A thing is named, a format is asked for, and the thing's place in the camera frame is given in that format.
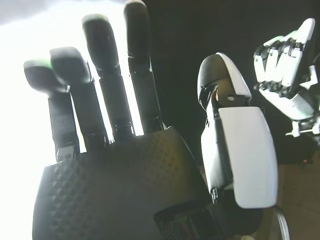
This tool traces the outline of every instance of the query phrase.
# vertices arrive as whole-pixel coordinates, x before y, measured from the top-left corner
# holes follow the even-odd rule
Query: bright light
[[[55,162],[48,101],[28,85],[23,63],[36,57],[49,58],[50,49],[65,46],[76,47],[89,60],[81,24],[87,14],[104,14],[111,22],[135,131],[143,134],[129,78],[123,5],[109,1],[66,2],[32,18],[0,26],[1,239],[32,239],[33,207],[43,167]],[[92,62],[89,64],[98,80]],[[102,114],[111,135],[106,109],[102,108]]]

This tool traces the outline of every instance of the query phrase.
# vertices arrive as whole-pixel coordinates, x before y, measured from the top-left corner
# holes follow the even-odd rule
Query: gray wire
[[[274,208],[274,211],[275,211],[276,216],[279,221],[282,240],[290,240],[290,234],[289,234],[287,220],[285,218],[285,215],[284,215],[282,209],[278,205],[275,205],[273,208]]]

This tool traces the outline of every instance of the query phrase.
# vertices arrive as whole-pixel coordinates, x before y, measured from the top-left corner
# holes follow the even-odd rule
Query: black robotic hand
[[[164,130],[151,71],[146,5],[129,1],[124,18],[143,136],[135,136],[106,16],[87,15],[82,26],[100,77],[113,142],[108,141],[96,83],[76,48],[55,48],[50,62],[30,60],[24,65],[30,86],[48,94],[57,160],[43,172],[34,206],[33,240],[218,240],[254,232],[260,211],[240,208],[232,191],[225,192],[226,201],[220,196],[221,202],[213,205],[184,140],[174,127]],[[71,98],[84,153],[79,151]],[[243,219],[251,222],[239,224]]]

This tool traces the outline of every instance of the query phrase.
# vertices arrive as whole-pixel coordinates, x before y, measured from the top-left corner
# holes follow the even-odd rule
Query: dark wall
[[[145,2],[151,18],[152,68],[163,119],[179,130],[199,163],[206,114],[197,100],[197,77],[202,60],[216,52],[234,61],[252,92],[252,105],[265,109],[278,161],[297,163],[311,156],[312,140],[285,136],[291,131],[291,122],[253,90],[253,53],[263,42],[286,35],[306,18],[319,15],[317,0]]]

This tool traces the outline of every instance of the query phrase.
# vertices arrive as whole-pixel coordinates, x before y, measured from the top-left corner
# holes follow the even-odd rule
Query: white robotic hand
[[[278,189],[273,139],[262,111],[249,106],[251,93],[225,54],[202,62],[198,99],[207,113],[201,147],[213,202],[224,190],[233,189],[241,208],[273,206]]]
[[[314,60],[315,20],[309,18],[286,36],[277,36],[258,47],[254,69],[260,93],[292,120],[294,137],[311,133],[319,144],[319,87]]]

